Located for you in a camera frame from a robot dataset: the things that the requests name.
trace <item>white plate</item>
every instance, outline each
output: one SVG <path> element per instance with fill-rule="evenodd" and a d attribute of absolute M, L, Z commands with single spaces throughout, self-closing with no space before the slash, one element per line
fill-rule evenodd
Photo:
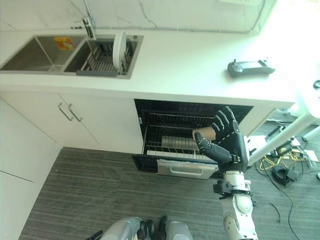
<path fill-rule="evenodd" d="M 127 37 L 125 31 L 115 35 L 113 41 L 112 60 L 113 65 L 119 73 L 122 73 L 122 62 L 125 61 L 125 52 L 127 48 Z"/>

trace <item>wall outlet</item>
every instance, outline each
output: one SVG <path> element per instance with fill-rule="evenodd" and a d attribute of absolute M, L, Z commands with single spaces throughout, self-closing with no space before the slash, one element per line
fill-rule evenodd
<path fill-rule="evenodd" d="M 259 6 L 261 0 L 219 0 L 222 3 L 229 3 L 229 4 L 242 4 L 248 6 Z"/>

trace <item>dish rack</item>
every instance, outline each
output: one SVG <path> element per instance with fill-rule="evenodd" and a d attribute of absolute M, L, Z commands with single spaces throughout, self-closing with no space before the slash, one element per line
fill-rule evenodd
<path fill-rule="evenodd" d="M 209 126 L 213 117 L 150 113 L 142 154 L 183 158 L 213 163 L 201 154 L 192 135 L 193 129 Z"/>
<path fill-rule="evenodd" d="M 127 75 L 131 62 L 133 61 L 135 49 L 137 48 L 137 42 L 130 40 L 126 42 L 124 60 L 121 61 L 119 69 L 115 67 L 113 62 L 113 47 L 114 42 L 112 40 L 89 40 L 86 48 L 87 57 L 80 68 L 76 71 L 76 74 L 83 76 L 106 77 Z"/>

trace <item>gray carpet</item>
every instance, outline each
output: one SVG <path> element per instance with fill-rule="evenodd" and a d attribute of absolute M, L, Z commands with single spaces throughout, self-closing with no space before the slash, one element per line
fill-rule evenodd
<path fill-rule="evenodd" d="M 265 124 L 259 131 L 269 132 Z M 320 137 L 308 144 L 317 149 Z M 310 171 L 304 165 L 305 172 Z M 290 201 L 256 169 L 246 172 L 258 200 L 253 210 L 261 240 L 294 240 L 288 225 Z M 216 179 L 196 180 L 137 171 L 130 154 L 63 148 L 34 204 L 20 240 L 84 240 L 115 221 L 139 216 L 159 221 L 168 215 L 185 222 L 195 240 L 226 240 Z M 291 225 L 301 240 L 319 239 L 320 181 L 315 173 L 284 189 L 294 208 Z"/>

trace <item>sink basin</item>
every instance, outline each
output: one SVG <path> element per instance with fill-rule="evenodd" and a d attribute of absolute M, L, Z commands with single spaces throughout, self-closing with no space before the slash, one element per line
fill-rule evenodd
<path fill-rule="evenodd" d="M 113 63 L 114 35 L 97 40 L 87 36 L 34 36 L 0 71 L 6 74 L 50 74 L 113 77 L 129 79 L 133 72 L 143 36 L 125 38 L 121 70 Z"/>
<path fill-rule="evenodd" d="M 1 70 L 60 72 L 84 38 L 84 36 L 34 36 Z"/>

